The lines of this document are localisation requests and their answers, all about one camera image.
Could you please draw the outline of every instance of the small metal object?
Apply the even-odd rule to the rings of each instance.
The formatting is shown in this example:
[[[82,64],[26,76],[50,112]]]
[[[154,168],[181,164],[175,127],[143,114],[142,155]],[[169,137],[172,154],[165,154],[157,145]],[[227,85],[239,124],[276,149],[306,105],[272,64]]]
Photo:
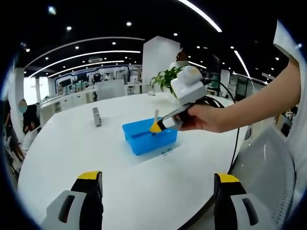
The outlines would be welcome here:
[[[101,117],[97,107],[93,108],[93,115],[96,127],[101,126]]]

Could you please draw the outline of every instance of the small blue object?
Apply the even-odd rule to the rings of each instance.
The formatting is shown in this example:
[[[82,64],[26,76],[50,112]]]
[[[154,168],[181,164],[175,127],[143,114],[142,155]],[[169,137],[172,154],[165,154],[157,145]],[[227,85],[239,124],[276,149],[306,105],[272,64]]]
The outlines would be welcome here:
[[[123,125],[125,139],[130,144],[135,155],[142,155],[176,141],[178,131],[174,129],[168,128],[153,135],[149,131],[153,123],[154,119],[151,118]]]

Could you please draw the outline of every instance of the green leaves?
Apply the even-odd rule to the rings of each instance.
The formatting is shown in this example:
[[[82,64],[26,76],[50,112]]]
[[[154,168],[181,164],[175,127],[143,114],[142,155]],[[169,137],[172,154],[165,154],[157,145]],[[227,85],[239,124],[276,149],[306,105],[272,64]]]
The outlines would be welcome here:
[[[155,84],[160,85],[161,90],[163,91],[164,87],[170,89],[170,92],[174,93],[171,87],[171,80],[177,77],[177,74],[182,71],[182,67],[176,68],[173,67],[171,70],[165,70],[158,73],[158,76],[154,77],[151,81],[151,86],[154,87]]]

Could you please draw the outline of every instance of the ceiling light strip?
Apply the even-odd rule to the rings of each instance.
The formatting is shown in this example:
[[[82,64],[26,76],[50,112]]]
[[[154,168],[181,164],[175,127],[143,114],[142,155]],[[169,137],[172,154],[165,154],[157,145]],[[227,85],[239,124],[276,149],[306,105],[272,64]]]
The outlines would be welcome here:
[[[192,64],[192,65],[194,65],[194,66],[202,67],[202,68],[204,68],[204,69],[207,68],[207,67],[205,67],[205,66],[202,66],[202,65],[200,65],[200,64],[197,64],[197,63],[194,63],[194,62],[191,62],[191,61],[189,61],[189,63]]]
[[[185,4],[190,9],[194,10],[196,13],[198,13],[203,19],[205,19],[217,32],[221,33],[221,28],[207,15],[205,12],[203,12],[200,8],[189,2],[188,0],[177,0],[181,3]]]
[[[71,42],[71,43],[68,43],[68,44],[65,44],[65,45],[62,45],[62,46],[59,46],[59,47],[56,47],[44,54],[42,54],[41,56],[35,58],[33,61],[31,61],[29,64],[27,64],[24,68],[27,68],[29,65],[31,65],[33,62],[35,62],[36,60],[40,59],[41,57],[57,50],[57,49],[61,49],[61,48],[64,48],[66,46],[71,46],[73,44],[76,44],[76,43],[81,43],[81,42],[88,42],[88,41],[94,41],[94,40],[102,40],[102,39],[129,39],[129,40],[139,40],[139,41],[145,41],[144,38],[138,38],[138,37],[93,37],[93,38],[88,38],[88,39],[84,39],[84,40],[79,40],[79,41],[76,41],[76,42]]]
[[[68,58],[65,58],[65,59],[62,59],[60,61],[56,61],[50,65],[47,65],[41,69],[39,69],[38,71],[36,71],[35,73],[31,74],[29,76],[30,77],[33,77],[34,75],[36,75],[37,73],[43,71],[44,69],[47,69],[51,66],[54,66],[56,64],[59,64],[63,61],[67,61],[67,60],[70,60],[70,59],[73,59],[73,58],[79,58],[79,57],[83,57],[83,56],[86,56],[86,55],[94,55],[94,54],[106,54],[106,53],[135,53],[135,54],[139,54],[141,53],[140,51],[131,51],[131,50],[110,50],[110,51],[98,51],[98,52],[92,52],[92,53],[86,53],[86,54],[80,54],[80,55],[76,55],[76,56],[72,56],[72,57],[68,57]]]
[[[247,74],[248,78],[250,78],[250,81],[251,81],[251,84],[252,84],[253,88],[256,89],[256,88],[255,88],[255,85],[254,85],[254,82],[253,82],[253,79],[250,77],[250,74],[249,74],[249,72],[248,72],[248,69],[246,68],[246,65],[245,65],[245,63],[244,63],[242,57],[240,56],[239,52],[236,51],[236,50],[234,50],[234,53],[236,54],[237,58],[238,58],[239,61],[241,62],[241,65],[243,66],[243,68],[244,68],[244,70],[245,70],[245,73]]]
[[[61,73],[64,73],[64,72],[67,72],[67,71],[70,71],[70,70],[73,70],[73,69],[78,69],[78,68],[82,68],[82,67],[86,67],[86,66],[93,66],[93,65],[100,65],[100,64],[108,64],[108,63],[120,63],[120,62],[124,62],[123,60],[121,61],[102,61],[102,62],[96,62],[96,63],[90,63],[90,64],[85,64],[85,65],[81,65],[81,66],[76,66],[76,67],[73,67],[73,68],[70,68],[70,69],[65,69],[65,70],[62,70],[60,72],[57,72],[55,74],[52,74],[50,75],[48,78],[51,78],[55,75],[58,75],[58,74],[61,74]]]
[[[246,68],[246,65],[245,65],[243,59],[241,58],[240,54],[238,53],[238,51],[235,50],[235,54],[238,57],[239,61],[241,62],[242,66],[243,66],[243,68],[245,70],[245,73],[247,74],[248,77],[250,77],[248,69]]]

